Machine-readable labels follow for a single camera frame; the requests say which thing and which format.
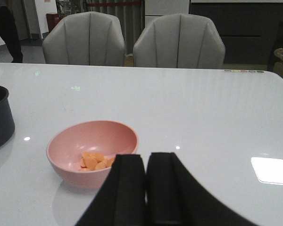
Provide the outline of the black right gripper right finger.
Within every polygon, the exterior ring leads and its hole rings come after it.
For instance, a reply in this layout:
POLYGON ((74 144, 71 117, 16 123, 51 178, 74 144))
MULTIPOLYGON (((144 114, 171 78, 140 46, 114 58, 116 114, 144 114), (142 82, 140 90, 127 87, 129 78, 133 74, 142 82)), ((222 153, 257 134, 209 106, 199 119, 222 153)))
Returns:
POLYGON ((204 188, 175 153, 152 153, 146 179, 151 226, 253 225, 204 188))

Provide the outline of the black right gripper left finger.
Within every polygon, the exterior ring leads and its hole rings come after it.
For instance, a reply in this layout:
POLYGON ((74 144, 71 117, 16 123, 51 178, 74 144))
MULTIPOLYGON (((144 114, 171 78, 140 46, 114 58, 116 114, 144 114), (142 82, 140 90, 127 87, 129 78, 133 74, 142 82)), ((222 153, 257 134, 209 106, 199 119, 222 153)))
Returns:
POLYGON ((137 154, 117 155, 102 187, 77 226, 143 226, 145 170, 137 154))

